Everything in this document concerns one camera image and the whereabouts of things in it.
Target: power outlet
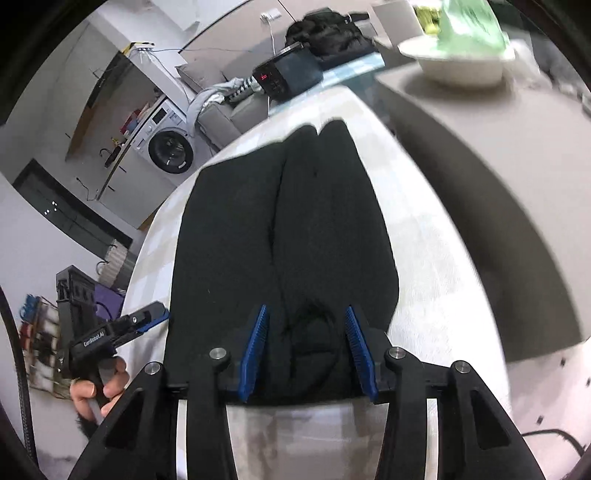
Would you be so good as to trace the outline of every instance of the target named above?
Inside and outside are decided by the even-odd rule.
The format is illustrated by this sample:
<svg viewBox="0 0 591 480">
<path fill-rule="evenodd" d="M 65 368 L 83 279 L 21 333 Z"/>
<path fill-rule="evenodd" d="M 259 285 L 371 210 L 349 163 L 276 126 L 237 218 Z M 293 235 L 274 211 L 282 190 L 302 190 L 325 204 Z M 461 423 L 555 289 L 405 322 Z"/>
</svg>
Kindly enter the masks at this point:
<svg viewBox="0 0 591 480">
<path fill-rule="evenodd" d="M 281 18 L 281 12 L 279 12 L 278 8 L 271 8 L 269 11 L 261 13 L 261 20 L 263 21 L 272 22 L 278 18 Z"/>
</svg>

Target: black device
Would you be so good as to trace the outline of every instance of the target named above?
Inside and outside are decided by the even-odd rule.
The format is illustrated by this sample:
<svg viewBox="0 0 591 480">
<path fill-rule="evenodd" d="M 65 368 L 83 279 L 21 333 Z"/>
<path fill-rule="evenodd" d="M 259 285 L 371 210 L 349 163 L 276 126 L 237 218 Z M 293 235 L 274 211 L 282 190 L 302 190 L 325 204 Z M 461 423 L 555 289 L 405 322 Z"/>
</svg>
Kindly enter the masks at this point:
<svg viewBox="0 0 591 480">
<path fill-rule="evenodd" d="M 272 100 L 285 102 L 321 82 L 323 72 L 310 50 L 296 42 L 261 63 L 252 76 Z"/>
<path fill-rule="evenodd" d="M 421 362 L 392 347 L 385 332 L 370 328 L 359 306 L 345 315 L 362 391 L 374 404 L 389 404 L 376 480 L 424 479 L 428 398 L 438 405 L 438 478 L 544 479 L 523 437 L 471 365 Z M 168 388 L 164 366 L 146 364 L 90 439 L 69 480 L 176 479 L 179 398 L 188 399 L 189 480 L 237 480 L 225 403 L 248 403 L 267 324 L 263 306 L 219 347 L 196 353 L 188 390 Z"/>
<path fill-rule="evenodd" d="M 116 349 L 168 319 L 159 301 L 115 320 L 95 315 L 95 281 L 73 265 L 56 275 L 61 338 L 58 369 L 64 378 L 83 378 L 96 386 L 96 401 L 104 406 L 99 363 Z"/>
</svg>

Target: metal screw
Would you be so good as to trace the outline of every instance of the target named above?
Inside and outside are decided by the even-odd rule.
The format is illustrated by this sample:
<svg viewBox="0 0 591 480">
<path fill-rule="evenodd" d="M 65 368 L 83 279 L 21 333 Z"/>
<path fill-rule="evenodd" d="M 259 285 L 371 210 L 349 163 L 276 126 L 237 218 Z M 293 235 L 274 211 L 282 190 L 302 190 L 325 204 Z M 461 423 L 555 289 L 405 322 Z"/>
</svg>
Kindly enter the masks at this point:
<svg viewBox="0 0 591 480">
<path fill-rule="evenodd" d="M 454 363 L 454 367 L 461 374 L 467 374 L 470 370 L 472 370 L 470 364 L 464 360 L 458 360 L 456 363 Z"/>
<path fill-rule="evenodd" d="M 388 350 L 388 355 L 396 360 L 400 360 L 406 356 L 406 350 L 400 346 L 393 346 L 390 350 Z"/>
<path fill-rule="evenodd" d="M 158 362 L 150 362 L 144 367 L 144 372 L 148 375 L 154 375 L 160 371 L 160 364 Z"/>
<path fill-rule="evenodd" d="M 215 348 L 212 348 L 211 351 L 209 352 L 209 356 L 213 359 L 213 360 L 221 360 L 222 358 L 224 358 L 226 355 L 228 354 L 228 352 L 226 352 L 226 349 L 221 347 L 221 346 L 217 346 Z"/>
</svg>

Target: black bag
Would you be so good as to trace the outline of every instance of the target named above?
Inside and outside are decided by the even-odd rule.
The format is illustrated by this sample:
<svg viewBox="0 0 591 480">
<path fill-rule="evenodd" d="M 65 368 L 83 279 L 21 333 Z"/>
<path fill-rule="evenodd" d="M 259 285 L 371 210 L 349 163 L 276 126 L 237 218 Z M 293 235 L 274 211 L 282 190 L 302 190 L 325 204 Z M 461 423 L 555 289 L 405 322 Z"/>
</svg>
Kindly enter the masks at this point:
<svg viewBox="0 0 591 480">
<path fill-rule="evenodd" d="M 287 29 L 285 46 L 302 42 L 318 58 L 323 70 L 332 69 L 376 51 L 373 41 L 353 23 L 367 18 L 367 13 L 344 17 L 329 8 L 309 13 Z"/>
</svg>

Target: finger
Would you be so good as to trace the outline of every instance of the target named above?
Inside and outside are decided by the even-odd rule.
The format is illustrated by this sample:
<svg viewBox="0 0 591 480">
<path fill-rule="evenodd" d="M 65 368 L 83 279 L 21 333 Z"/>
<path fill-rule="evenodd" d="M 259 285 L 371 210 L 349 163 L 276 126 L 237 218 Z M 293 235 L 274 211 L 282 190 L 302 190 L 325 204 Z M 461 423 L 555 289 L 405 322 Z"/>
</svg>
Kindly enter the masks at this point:
<svg viewBox="0 0 591 480">
<path fill-rule="evenodd" d="M 126 369 L 127 364 L 125 363 L 125 360 L 123 360 L 120 356 L 116 357 L 115 370 L 117 370 L 118 372 L 125 372 Z"/>
<path fill-rule="evenodd" d="M 109 412 L 113 409 L 113 407 L 115 406 L 117 401 L 121 398 L 121 395 L 123 395 L 123 393 L 116 395 L 113 398 L 113 400 L 111 400 L 109 403 L 107 403 L 107 405 L 103 406 L 103 408 L 101 408 L 101 410 L 100 410 L 100 414 L 102 416 L 106 417 L 109 414 Z"/>
<path fill-rule="evenodd" d="M 78 380 L 70 385 L 70 396 L 74 402 L 74 408 L 81 417 L 86 420 L 96 421 L 95 414 L 88 403 L 89 398 L 96 395 L 96 387 L 88 380 Z"/>
<path fill-rule="evenodd" d="M 117 372 L 103 388 L 103 393 L 105 394 L 105 397 L 113 398 L 114 396 L 123 392 L 128 381 L 129 374 L 126 371 Z"/>
</svg>

